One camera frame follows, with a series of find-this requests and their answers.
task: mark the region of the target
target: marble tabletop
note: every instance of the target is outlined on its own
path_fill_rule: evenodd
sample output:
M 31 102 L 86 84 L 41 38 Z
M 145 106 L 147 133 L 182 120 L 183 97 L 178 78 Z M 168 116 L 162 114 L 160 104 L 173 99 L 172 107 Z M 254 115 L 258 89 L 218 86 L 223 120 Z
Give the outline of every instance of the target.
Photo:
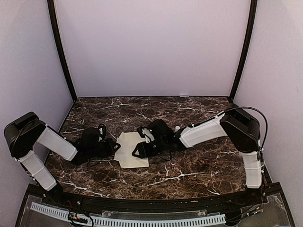
M 225 97 L 80 98 L 61 135 L 75 141 L 83 129 L 104 123 L 109 137 L 163 119 L 171 128 L 201 122 L 228 105 Z M 66 192 L 119 199 L 184 199 L 245 190 L 240 154 L 227 137 L 174 152 L 172 160 L 149 158 L 147 168 L 122 169 L 113 156 L 74 166 L 50 153 L 46 167 Z

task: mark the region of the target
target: white wall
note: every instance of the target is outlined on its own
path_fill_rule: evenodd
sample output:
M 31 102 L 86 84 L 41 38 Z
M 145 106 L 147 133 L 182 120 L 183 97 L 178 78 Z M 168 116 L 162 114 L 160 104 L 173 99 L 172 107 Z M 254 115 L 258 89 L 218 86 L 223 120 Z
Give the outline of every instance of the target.
M 0 130 L 34 111 L 59 129 L 72 100 L 64 80 L 45 0 L 0 1 Z M 37 151 L 45 158 L 46 151 Z M 30 178 L 0 136 L 0 226 L 15 225 Z
M 56 0 L 77 95 L 228 96 L 250 0 Z
M 264 156 L 296 226 L 303 226 L 303 1 L 258 1 L 250 50 L 235 103 L 269 121 Z

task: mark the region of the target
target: black metal post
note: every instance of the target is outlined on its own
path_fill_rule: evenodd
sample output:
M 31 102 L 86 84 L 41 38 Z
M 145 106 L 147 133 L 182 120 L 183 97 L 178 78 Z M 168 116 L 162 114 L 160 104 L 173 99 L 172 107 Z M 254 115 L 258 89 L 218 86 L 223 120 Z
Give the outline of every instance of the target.
M 63 51 L 63 46 L 60 38 L 60 32 L 59 32 L 59 27 L 58 27 L 58 22 L 57 22 L 57 17 L 56 17 L 56 11 L 55 11 L 55 5 L 53 0 L 47 0 L 48 4 L 48 11 L 49 11 L 49 16 L 51 19 L 52 23 L 52 28 L 53 28 L 53 36 L 55 38 L 56 46 L 57 46 L 57 51 L 58 55 L 60 58 L 61 66 L 63 69 L 63 73 L 65 76 L 65 80 L 68 86 L 68 89 L 70 91 L 71 97 L 73 101 L 75 102 L 77 100 L 77 94 L 74 88 L 74 85 L 72 84 L 71 80 L 71 75 L 67 67 L 64 51 Z
M 250 39 L 251 39 L 252 29 L 254 27 L 254 21 L 255 21 L 256 9 L 257 9 L 257 1 L 258 0 L 251 0 L 251 2 L 250 2 L 250 14 L 249 14 L 249 17 L 248 17 L 248 23 L 247 23 L 247 28 L 246 28 L 246 34 L 245 34 L 245 38 L 244 38 L 242 53 L 241 53 L 237 73 L 236 73 L 236 76 L 235 76 L 235 80 L 234 80 L 233 85 L 232 85 L 232 90 L 231 90 L 231 93 L 228 97 L 228 101 L 230 103 L 233 102 L 233 100 L 236 96 L 237 89 L 238 89 L 238 86 L 239 86 L 239 83 L 240 83 L 240 80 L 241 80 L 241 76 L 242 76 L 242 73 L 243 73 L 243 69 L 244 69 L 248 49 L 249 49 L 249 46 L 250 46 Z

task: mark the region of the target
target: perforated metal strip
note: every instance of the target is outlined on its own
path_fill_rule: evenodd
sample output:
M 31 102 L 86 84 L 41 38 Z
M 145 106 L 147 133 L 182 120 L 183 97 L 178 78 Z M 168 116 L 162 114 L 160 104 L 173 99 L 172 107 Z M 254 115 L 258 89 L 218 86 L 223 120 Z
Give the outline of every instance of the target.
M 68 221 L 67 217 L 69 212 L 67 209 L 54 208 L 32 202 L 31 210 L 48 215 L 52 218 Z M 85 215 L 79 214 L 78 217 L 88 220 L 87 226 L 91 226 L 91 220 Z M 91 215 L 91 217 L 95 227 L 204 227 L 226 223 L 224 214 L 203 218 L 157 221 L 110 219 L 93 215 Z

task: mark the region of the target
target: white paper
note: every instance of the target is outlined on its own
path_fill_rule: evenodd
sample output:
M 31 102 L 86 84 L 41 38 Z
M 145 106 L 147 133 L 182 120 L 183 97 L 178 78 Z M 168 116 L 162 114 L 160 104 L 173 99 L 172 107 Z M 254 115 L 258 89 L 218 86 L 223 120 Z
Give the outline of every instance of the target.
M 122 132 L 117 143 L 121 145 L 116 151 L 114 160 L 118 161 L 122 168 L 148 167 L 148 158 L 138 158 L 132 155 L 138 143 L 145 142 L 137 132 Z

